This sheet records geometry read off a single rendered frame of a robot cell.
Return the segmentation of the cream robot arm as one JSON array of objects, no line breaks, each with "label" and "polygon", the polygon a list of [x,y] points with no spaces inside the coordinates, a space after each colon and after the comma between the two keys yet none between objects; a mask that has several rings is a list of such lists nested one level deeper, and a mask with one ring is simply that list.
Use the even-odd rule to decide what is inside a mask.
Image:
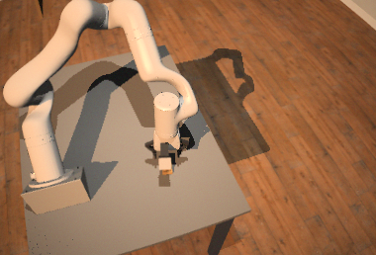
[{"label": "cream robot arm", "polygon": [[93,0],[72,0],[63,9],[56,33],[46,47],[12,75],[3,90],[4,99],[10,106],[31,106],[22,124],[34,169],[29,187],[56,184],[74,174],[72,169],[63,168],[52,128],[50,114],[54,93],[49,79],[74,55],[86,29],[116,28],[125,31],[141,80],[169,83],[179,93],[180,98],[170,92],[154,98],[156,134],[162,138],[174,137],[180,122],[198,113],[190,83],[164,66],[146,12],[139,2],[114,0],[102,4]]}]

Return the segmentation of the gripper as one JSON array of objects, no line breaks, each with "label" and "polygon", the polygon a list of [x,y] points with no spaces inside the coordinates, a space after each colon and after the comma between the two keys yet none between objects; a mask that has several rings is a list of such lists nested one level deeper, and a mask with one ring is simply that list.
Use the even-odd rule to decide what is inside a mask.
[{"label": "gripper", "polygon": [[[177,155],[180,157],[181,151],[189,145],[189,141],[180,138],[180,131],[178,128],[177,134],[171,138],[162,138],[159,137],[154,129],[153,133],[153,140],[146,142],[144,146],[152,151],[153,156],[156,156],[156,150],[160,151],[160,143],[161,142],[168,142],[168,150],[177,150]],[[180,144],[183,143],[183,144]],[[153,148],[154,147],[154,148]]]}]

